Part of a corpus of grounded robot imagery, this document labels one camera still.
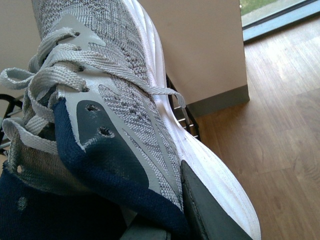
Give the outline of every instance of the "baseboard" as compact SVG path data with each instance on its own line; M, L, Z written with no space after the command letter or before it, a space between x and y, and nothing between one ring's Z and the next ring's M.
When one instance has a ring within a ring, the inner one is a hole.
M221 109L246 103L250 100L248 85L244 85L206 99L187 105L192 115L197 118Z

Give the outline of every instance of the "sneaker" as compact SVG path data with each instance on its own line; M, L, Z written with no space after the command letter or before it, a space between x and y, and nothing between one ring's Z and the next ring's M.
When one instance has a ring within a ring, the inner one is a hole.
M12 143L0 179L0 238L119 239L131 222L123 238L147 219L161 233L156 239L187 239L180 178L186 160L259 239L258 218L238 181L157 96L176 94L185 106L165 88L160 40L143 8L133 0L50 7L40 0L33 8L38 53L29 71L0 76L6 87L27 87L23 120L3 123Z

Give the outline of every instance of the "shoelace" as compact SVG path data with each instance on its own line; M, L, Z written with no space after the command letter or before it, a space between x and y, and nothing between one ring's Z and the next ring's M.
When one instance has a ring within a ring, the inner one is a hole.
M9 139L13 138L17 130L24 145L50 154L58 154L55 141L37 136L48 123L55 122L52 106L59 98L58 92L51 94L47 106L39 101L56 85L65 85L78 92L86 92L88 90L86 81L77 74L83 71L82 66L91 66L127 80L151 96L175 95L186 121L189 121L185 111L186 103L180 93L171 88L148 86L131 69L98 52L81 50L80 47L70 43L58 44L63 39L76 38L79 34L68 27L53 31L41 41L37 54L29 62L29 71L19 68L2 71L0 84L13 90L27 88L27 96L35 112L35 116L27 124L20 118L7 118L3 121L3 129Z

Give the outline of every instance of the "lace loop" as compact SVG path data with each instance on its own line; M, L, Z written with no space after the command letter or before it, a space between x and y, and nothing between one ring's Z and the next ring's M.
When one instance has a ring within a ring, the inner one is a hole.
M86 88L86 82L75 72L69 71L63 66L52 66L40 70L30 82L27 90L34 112L51 123L55 122L53 110L40 104L39 100L51 87L58 84L66 85L79 92Z
M40 70L46 56L54 49L58 42L67 37L76 37L76 33L69 27L63 27L49 33L40 43L37 54L29 61L29 71L36 73Z
M20 90L28 86L34 74L16 67L7 68L0 74L0 84L8 89Z
M6 118L2 123L5 134L12 140L15 133L18 132L24 145L30 148L38 149L49 154L58 154L57 143L48 139L41 138L32 134L24 128L24 123L20 118Z

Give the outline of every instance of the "wooden floor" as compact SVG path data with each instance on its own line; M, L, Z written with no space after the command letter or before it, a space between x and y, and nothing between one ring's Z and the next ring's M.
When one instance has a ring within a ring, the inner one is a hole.
M251 100L197 118L202 142L247 192L263 240L320 240L320 17L245 55Z

